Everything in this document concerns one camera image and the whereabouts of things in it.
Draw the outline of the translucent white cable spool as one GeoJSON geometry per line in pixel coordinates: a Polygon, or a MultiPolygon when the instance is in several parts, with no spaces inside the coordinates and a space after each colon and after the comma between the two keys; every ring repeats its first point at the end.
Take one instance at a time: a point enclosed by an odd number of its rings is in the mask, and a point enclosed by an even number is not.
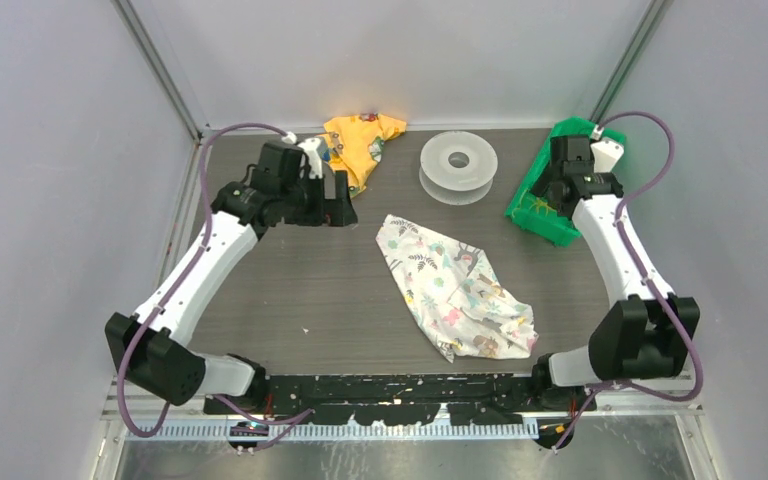
{"type": "Polygon", "coordinates": [[[446,131],[429,139],[420,152],[419,180],[425,192],[447,205],[465,206],[491,190],[498,156],[481,136],[446,131]]]}

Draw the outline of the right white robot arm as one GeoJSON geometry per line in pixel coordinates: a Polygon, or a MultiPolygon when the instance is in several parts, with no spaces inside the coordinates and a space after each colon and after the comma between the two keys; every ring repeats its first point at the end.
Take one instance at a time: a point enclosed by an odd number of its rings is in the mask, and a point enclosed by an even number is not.
{"type": "Polygon", "coordinates": [[[624,190],[607,170],[621,144],[586,134],[555,136],[549,160],[531,192],[569,219],[589,247],[610,308],[587,343],[539,358],[531,397],[556,410],[571,388],[678,376],[691,359],[700,309],[658,272],[624,206],[624,190]]]}

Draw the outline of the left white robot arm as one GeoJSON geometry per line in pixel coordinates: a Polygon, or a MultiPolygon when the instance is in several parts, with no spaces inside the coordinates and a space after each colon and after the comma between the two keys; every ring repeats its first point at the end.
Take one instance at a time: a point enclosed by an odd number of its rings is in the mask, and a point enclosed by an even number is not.
{"type": "Polygon", "coordinates": [[[198,238],[170,276],[133,314],[108,320],[105,336],[123,379],[175,406],[198,394],[227,395],[244,414],[265,405],[263,367],[238,355],[199,354],[188,344],[219,287],[269,228],[356,223],[346,173],[335,173],[334,195],[325,194],[329,158],[321,137],[296,145],[268,141],[247,181],[217,193],[198,238]]]}

